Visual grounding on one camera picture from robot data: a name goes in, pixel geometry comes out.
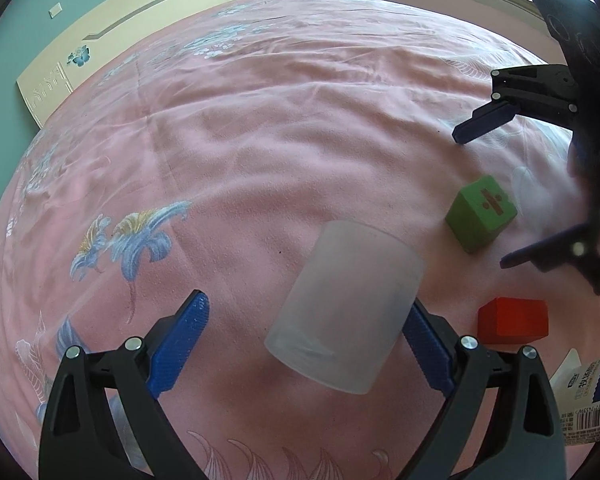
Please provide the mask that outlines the pink floral bed sheet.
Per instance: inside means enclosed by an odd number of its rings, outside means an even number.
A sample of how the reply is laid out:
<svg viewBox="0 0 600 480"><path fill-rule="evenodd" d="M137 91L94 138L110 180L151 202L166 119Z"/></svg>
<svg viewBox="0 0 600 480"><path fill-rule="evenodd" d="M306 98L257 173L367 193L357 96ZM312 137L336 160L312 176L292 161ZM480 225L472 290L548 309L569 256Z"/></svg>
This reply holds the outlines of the pink floral bed sheet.
<svg viewBox="0 0 600 480"><path fill-rule="evenodd" d="M496 68L535 56L455 18L378 0L238 0L141 41L34 138L0 203L0 437L38 471L45 403L72 344L116 348L195 289L210 320L161 404L212 479L391 479L442 403L405 342L365 396L265 349L324 223L374 226L426 262L419 296L461 333L496 297L539 299L548 370L600 358L600 296L569 266L500 259L581 221L565 130L453 127ZM516 218L468 254L445 222L492 176Z"/></svg>

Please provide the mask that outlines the wall socket left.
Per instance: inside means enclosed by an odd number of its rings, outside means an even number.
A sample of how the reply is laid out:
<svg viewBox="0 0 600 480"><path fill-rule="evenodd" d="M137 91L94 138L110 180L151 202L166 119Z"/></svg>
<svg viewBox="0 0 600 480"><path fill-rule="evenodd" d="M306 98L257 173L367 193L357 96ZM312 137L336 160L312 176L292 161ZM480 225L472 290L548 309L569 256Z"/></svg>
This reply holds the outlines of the wall socket left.
<svg viewBox="0 0 600 480"><path fill-rule="evenodd" d="M55 3L50 10L48 10L48 14L50 14L50 18L56 18L56 16L62 11L61 3Z"/></svg>

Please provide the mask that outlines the dark green cube block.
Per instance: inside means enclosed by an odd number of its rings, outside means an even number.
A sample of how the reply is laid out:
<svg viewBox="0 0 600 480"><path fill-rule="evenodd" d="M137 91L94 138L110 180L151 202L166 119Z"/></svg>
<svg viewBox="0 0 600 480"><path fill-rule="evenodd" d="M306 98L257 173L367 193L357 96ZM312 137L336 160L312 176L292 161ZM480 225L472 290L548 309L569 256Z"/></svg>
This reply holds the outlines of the dark green cube block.
<svg viewBox="0 0 600 480"><path fill-rule="evenodd" d="M492 176L465 185L445 216L460 246L473 254L491 244L516 218L517 209Z"/></svg>

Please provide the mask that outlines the red block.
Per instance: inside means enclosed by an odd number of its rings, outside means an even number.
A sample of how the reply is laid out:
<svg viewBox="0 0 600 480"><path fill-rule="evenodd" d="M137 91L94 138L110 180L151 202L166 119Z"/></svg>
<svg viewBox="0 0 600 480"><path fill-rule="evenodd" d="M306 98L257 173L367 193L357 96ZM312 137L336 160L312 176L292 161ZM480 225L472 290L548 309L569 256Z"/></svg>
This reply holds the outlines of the red block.
<svg viewBox="0 0 600 480"><path fill-rule="evenodd" d="M528 344L548 336L550 321L543 300L494 298L478 310L478 339L483 344Z"/></svg>

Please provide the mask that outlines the translucent plastic cup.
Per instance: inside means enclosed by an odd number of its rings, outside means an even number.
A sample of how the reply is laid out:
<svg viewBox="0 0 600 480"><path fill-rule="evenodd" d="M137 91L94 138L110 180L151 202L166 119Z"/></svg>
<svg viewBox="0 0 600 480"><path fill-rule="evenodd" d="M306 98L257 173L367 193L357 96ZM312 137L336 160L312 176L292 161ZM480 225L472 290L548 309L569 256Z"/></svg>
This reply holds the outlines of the translucent plastic cup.
<svg viewBox="0 0 600 480"><path fill-rule="evenodd" d="M326 387L370 392L425 274L424 259L384 231L326 223L268 331L280 362Z"/></svg>

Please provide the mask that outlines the cream bed headboard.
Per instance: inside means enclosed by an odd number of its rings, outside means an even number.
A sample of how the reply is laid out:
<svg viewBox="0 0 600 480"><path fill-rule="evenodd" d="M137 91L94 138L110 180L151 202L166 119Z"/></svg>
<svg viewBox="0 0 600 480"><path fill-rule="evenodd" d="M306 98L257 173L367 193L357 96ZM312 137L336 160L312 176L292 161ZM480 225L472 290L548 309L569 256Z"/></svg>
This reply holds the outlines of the cream bed headboard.
<svg viewBox="0 0 600 480"><path fill-rule="evenodd" d="M59 34L24 69L17 86L38 127L73 91L158 30L234 0L105 0Z"/></svg>

